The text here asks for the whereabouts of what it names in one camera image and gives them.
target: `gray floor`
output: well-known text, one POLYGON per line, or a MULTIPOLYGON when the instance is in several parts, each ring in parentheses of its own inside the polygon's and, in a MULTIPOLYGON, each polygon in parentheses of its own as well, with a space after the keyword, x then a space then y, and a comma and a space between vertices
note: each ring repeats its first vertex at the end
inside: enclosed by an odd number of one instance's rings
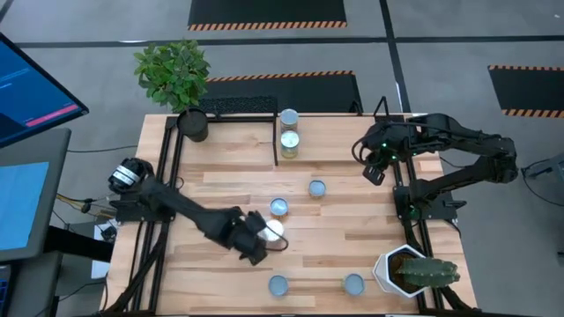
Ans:
MULTIPOLYGON (((397 37, 564 33, 564 3, 560 0, 389 3, 397 37)), ((343 30, 190 33, 185 31, 189 7, 186 0, 15 0, 0 31, 17 42, 385 35, 380 6, 372 0, 345 0, 350 27, 343 30)), ((135 144, 144 115, 166 112, 151 104, 137 87, 132 75, 132 53, 137 50, 26 50, 92 110, 68 124, 73 149, 135 144)), ((385 44, 215 46, 205 50, 213 76, 354 70, 367 111, 375 108, 381 95, 388 96, 393 110, 400 110, 385 44)), ((398 50, 413 112, 442 112, 467 127, 512 137, 519 166, 564 150, 561 120, 501 115, 486 70, 489 64, 561 67, 564 42, 399 44, 398 50)), ((60 191, 76 197, 106 194, 108 173, 133 153, 69 154, 60 191)), ((455 151, 443 156, 461 165, 473 160, 455 151)), ((564 202, 561 186, 550 176, 531 185, 542 195, 564 202)), ((534 197, 521 179, 508 185, 460 189, 455 198, 469 203, 460 210, 460 226, 479 306, 496 313, 562 316, 564 268, 559 266, 556 251, 564 249, 564 210, 534 197)), ((56 207, 72 223, 91 220, 64 205, 56 207)), ((99 300, 99 292, 78 295, 61 303, 58 315, 92 313, 99 300)))

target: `jar lid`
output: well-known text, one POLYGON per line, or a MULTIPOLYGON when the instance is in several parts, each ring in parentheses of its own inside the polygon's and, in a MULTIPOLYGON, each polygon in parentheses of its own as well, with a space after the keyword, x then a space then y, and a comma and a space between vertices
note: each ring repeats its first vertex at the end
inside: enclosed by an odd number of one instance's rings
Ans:
POLYGON ((287 125, 293 125, 298 122, 298 113, 293 109, 284 109, 280 113, 280 120, 287 125))
POLYGON ((271 213, 274 216, 284 216, 288 212, 288 202, 282 198, 275 198, 271 202, 271 213))
POLYGON ((358 296, 364 292, 364 279, 358 274, 345 277, 345 291, 349 295, 358 296))
POLYGON ((309 183, 309 193, 311 195, 325 195, 325 183, 322 181, 311 181, 309 183))
POLYGON ((274 296, 284 296, 288 293, 288 280, 283 276, 273 276, 268 282, 268 289, 274 296))
POLYGON ((300 136, 295 131, 286 131, 282 133, 280 142, 285 147, 293 148, 300 143, 300 136))

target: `wooden tabletop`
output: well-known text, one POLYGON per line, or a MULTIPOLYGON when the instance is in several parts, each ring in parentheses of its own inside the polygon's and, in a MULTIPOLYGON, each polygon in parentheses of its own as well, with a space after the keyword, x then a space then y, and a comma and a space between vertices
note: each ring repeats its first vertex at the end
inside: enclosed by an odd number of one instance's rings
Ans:
MULTIPOLYGON (((137 157, 155 168, 166 118, 147 115, 139 139, 137 157)), ((300 154, 282 158, 278 146, 279 166, 274 166, 270 123, 211 123, 204 142, 185 139, 179 170, 185 181, 181 192, 205 207, 238 205, 243 211, 258 210, 266 218, 270 218, 271 200, 285 198, 289 216, 283 223, 290 246, 282 253, 270 252, 253 267, 249 261, 239 261, 236 251, 205 239, 187 218, 177 217, 168 237, 158 313, 417 312, 415 299, 383 292, 371 274, 380 254, 405 243, 391 194, 395 185, 392 169, 377 187, 362 177, 362 166, 351 156, 352 144, 372 124, 370 116, 301 117, 300 154), (321 200, 308 195, 312 180, 327 186, 321 200), (362 296, 347 296, 341 287, 343 278, 351 273, 365 279, 362 296), (289 280, 290 289, 283 298, 274 298, 268 291, 274 275, 289 280)), ((171 140, 166 174, 174 136, 171 140)), ((436 154, 419 155, 414 163, 420 178, 442 175, 436 154)), ((402 171, 407 181, 405 169, 402 171)), ((459 267, 462 277, 452 288, 475 306, 457 232, 442 221, 427 223, 435 257, 459 267)), ((108 274, 109 303, 128 284, 136 233, 137 224, 119 228, 108 274)), ((151 274, 147 281, 151 283, 151 274)), ((144 294, 147 307, 147 287, 144 294)))

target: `white pot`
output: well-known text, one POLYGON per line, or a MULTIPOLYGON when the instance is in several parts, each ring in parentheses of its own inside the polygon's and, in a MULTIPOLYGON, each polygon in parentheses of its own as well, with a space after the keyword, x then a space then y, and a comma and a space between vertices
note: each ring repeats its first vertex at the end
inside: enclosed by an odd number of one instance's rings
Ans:
POLYGON ((376 281, 378 282, 378 284, 380 285, 383 291, 396 293, 397 295, 410 299, 412 297, 415 297, 417 294, 423 292, 426 289, 426 287, 423 287, 422 289, 413 293, 405 292, 391 281, 390 273, 389 273, 390 270, 388 269, 388 261, 393 254, 401 251, 408 251, 408 250, 410 253, 413 253, 418 257, 421 258, 425 257, 423 254, 419 253, 414 248, 405 244, 391 252, 388 252, 387 254, 381 254, 380 257, 378 258, 378 261, 376 262, 376 265, 372 269, 372 274, 374 275, 376 281))

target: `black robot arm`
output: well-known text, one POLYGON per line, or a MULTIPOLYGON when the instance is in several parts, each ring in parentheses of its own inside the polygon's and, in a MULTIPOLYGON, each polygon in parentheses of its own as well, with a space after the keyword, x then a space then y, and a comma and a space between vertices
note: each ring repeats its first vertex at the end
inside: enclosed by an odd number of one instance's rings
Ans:
POLYGON ((241 258, 257 265, 266 257, 266 242, 257 234, 266 222, 256 211, 245 215, 241 208, 206 209, 188 197, 158 181, 151 164, 139 158, 125 159, 109 178, 110 189, 117 194, 135 194, 136 200, 154 212, 173 210, 194 221, 205 238, 222 247, 234 247, 241 258))
POLYGON ((510 138, 464 128, 445 114, 417 116, 407 122, 377 122, 353 146, 352 154, 366 166, 365 177, 381 185, 389 165, 423 152, 449 149, 477 154, 479 158, 471 166, 432 181, 412 181, 409 189, 414 205, 423 207, 440 194, 479 181, 507 183, 517 176, 515 145, 510 138), (359 144, 362 146, 357 156, 359 144), (369 154, 363 158, 365 150, 369 154))

